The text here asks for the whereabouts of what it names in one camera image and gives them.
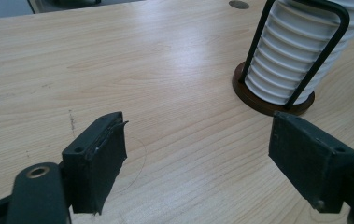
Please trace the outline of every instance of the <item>dark brown base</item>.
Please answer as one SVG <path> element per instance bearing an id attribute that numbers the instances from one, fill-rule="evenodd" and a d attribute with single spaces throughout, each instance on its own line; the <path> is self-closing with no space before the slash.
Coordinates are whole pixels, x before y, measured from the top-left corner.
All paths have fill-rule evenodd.
<path id="1" fill-rule="evenodd" d="M 244 64 L 245 62 L 240 63 L 235 68 L 233 81 L 232 81 L 233 89 L 237 94 L 237 96 L 240 97 L 240 99 L 244 103 L 246 103 L 246 105 L 249 105 L 252 109 L 268 116 L 273 116 L 275 111 L 282 111 L 294 115 L 301 115 L 308 109 L 308 107 L 310 107 L 313 104 L 315 98 L 314 92 L 308 96 L 306 101 L 304 101 L 299 105 L 293 105 L 291 109 L 286 109 L 284 105 L 274 105 L 265 102 L 263 99 L 259 98 L 252 91 L 250 91 L 246 83 L 244 82 L 240 83 L 238 81 L 242 75 Z"/>

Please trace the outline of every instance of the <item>ribbed white cylinder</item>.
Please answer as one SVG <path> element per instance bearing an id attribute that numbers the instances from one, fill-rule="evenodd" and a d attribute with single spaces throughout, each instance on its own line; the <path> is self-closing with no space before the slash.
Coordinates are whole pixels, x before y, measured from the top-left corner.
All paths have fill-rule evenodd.
<path id="1" fill-rule="evenodd" d="M 354 1 L 333 2 L 348 10 L 350 25 L 296 100 L 296 105 L 308 98 L 354 37 Z M 291 0 L 276 0 L 248 69 L 247 87 L 266 102 L 284 105 L 337 30 L 339 22 L 333 13 Z"/>

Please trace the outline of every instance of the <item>wooden table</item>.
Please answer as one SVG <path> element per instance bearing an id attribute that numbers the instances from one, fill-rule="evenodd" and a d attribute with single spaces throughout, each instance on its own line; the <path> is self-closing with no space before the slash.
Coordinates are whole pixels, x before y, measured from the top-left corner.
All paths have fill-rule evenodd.
<path id="1" fill-rule="evenodd" d="M 102 216 L 74 223 L 346 223 L 268 154 L 272 118 L 235 95 L 264 1 L 148 0 L 0 20 L 0 198 L 15 175 L 122 111 L 129 158 Z M 354 39 L 303 115 L 354 148 Z"/>

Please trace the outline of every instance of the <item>metal ring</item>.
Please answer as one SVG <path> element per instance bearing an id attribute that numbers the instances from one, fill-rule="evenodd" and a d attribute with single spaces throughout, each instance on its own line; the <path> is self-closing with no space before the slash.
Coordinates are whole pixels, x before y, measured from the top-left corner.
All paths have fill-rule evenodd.
<path id="1" fill-rule="evenodd" d="M 48 173 L 50 168 L 48 166 L 38 166 L 27 173 L 27 177 L 34 179 Z"/>

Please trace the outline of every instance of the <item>black wire handle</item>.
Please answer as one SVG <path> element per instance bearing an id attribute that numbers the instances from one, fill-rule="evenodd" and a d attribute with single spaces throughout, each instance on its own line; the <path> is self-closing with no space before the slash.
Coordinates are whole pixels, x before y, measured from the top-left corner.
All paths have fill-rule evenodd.
<path id="1" fill-rule="evenodd" d="M 349 26 L 349 14 L 348 11 L 340 6 L 339 4 L 327 1 L 327 0 L 292 0 L 310 7 L 315 7 L 319 8 L 322 10 L 326 10 L 329 12 L 332 12 L 336 14 L 339 19 L 340 19 L 340 24 L 336 32 L 333 34 L 332 38 L 328 42 L 328 44 L 325 46 L 324 50 L 320 53 L 320 55 L 317 57 L 316 61 L 313 63 L 311 68 L 308 70 L 302 81 L 300 82 L 299 86 L 296 88 L 296 90 L 293 92 L 292 96 L 288 100 L 286 104 L 284 104 L 284 107 L 286 109 L 291 109 L 293 106 L 293 103 L 295 103 L 296 99 L 299 97 L 299 95 L 302 93 L 304 88 L 307 86 L 307 84 L 310 82 L 310 80 L 313 78 L 313 76 L 317 73 L 317 71 L 320 69 L 320 67 L 323 65 L 325 60 L 328 58 L 328 56 L 332 53 L 333 49 L 336 47 L 336 45 L 339 43 L 340 39 L 342 39 L 343 35 L 345 34 L 346 30 L 348 29 Z M 250 64 L 252 62 L 253 55 L 255 53 L 255 50 L 258 46 L 259 40 L 261 39 L 261 34 L 264 28 L 264 25 L 266 24 L 267 18 L 270 13 L 270 9 L 272 8 L 273 3 L 275 0 L 268 0 L 266 1 L 266 5 L 264 6 L 263 12 L 261 19 L 258 24 L 258 28 L 256 30 L 256 33 L 254 35 L 254 38 L 252 40 L 251 47 L 248 52 L 248 56 L 246 59 L 246 63 L 244 65 L 242 75 L 240 79 L 238 80 L 240 83 L 245 81 L 245 78 L 247 76 L 248 69 L 250 67 Z"/>

